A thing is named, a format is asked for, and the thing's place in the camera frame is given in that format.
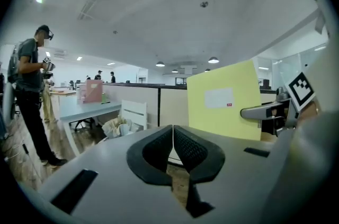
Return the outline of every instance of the cubicle partition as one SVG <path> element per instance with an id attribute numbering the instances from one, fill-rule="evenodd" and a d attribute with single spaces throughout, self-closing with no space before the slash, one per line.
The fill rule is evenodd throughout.
<path id="1" fill-rule="evenodd" d="M 147 103 L 148 128 L 177 124 L 189 125 L 186 86 L 157 84 L 104 84 L 103 92 L 112 101 Z M 262 103 L 273 102 L 275 92 L 261 90 Z M 100 117 L 101 122 L 112 118 L 111 114 Z"/>

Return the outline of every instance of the gray t-shirt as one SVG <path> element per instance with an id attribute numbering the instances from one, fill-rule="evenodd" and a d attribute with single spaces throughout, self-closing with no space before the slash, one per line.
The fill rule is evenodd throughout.
<path id="1" fill-rule="evenodd" d="M 19 46 L 19 60 L 21 57 L 30 57 L 30 63 L 38 63 L 38 47 L 34 39 L 27 39 Z M 18 74 L 16 85 L 26 91 L 40 92 L 42 75 L 40 70 L 28 74 Z"/>

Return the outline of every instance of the black pants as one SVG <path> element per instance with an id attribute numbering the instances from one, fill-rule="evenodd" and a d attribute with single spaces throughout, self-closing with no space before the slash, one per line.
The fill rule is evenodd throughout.
<path id="1" fill-rule="evenodd" d="M 38 156 L 41 160 L 49 160 L 53 154 L 40 117 L 39 93 L 16 89 L 15 96 Z"/>

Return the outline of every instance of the white chair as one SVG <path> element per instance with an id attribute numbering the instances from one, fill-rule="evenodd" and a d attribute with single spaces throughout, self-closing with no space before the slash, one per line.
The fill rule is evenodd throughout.
<path id="1" fill-rule="evenodd" d="M 147 103 L 121 101 L 121 116 L 147 129 Z"/>

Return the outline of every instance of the glass wall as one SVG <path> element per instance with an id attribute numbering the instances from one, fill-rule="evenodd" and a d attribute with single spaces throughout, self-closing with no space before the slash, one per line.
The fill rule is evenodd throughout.
<path id="1" fill-rule="evenodd" d="M 284 86 L 299 72 L 307 71 L 325 48 L 326 44 L 323 44 L 280 60 L 272 59 L 272 89 Z"/>

